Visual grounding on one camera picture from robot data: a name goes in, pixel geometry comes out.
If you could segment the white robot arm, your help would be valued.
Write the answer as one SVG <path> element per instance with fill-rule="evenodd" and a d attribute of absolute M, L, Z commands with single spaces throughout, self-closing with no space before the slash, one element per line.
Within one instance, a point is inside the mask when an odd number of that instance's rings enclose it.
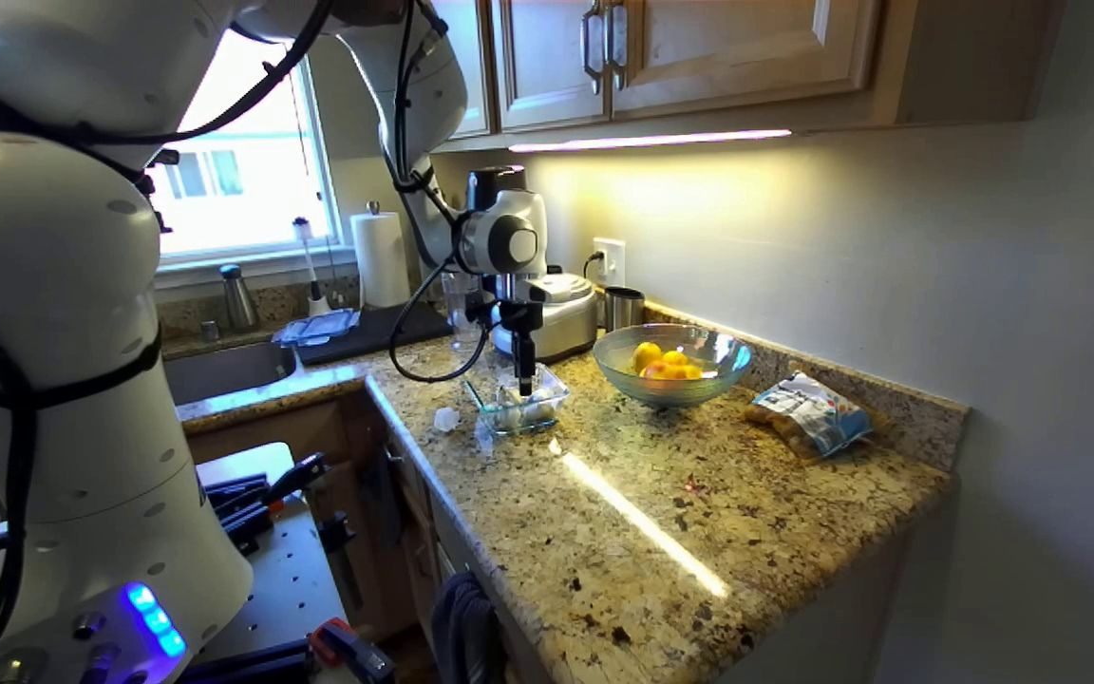
<path fill-rule="evenodd" d="M 169 684 L 256 584 L 162 376 L 149 186 L 233 29 L 337 38 L 402 186 L 460 124 L 435 0 L 0 0 L 0 675 Z"/>

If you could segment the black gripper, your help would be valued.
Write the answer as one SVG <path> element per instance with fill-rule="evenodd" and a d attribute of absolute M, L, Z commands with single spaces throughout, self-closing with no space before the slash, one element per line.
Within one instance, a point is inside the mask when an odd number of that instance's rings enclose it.
<path fill-rule="evenodd" d="M 545 292 L 530 289 L 523 297 L 507 300 L 507 297 L 479 289 L 469 297 L 463 311 L 484 330 L 514 333 L 518 392 L 532 397 L 536 389 L 536 338 L 532 333 L 545 326 Z"/>

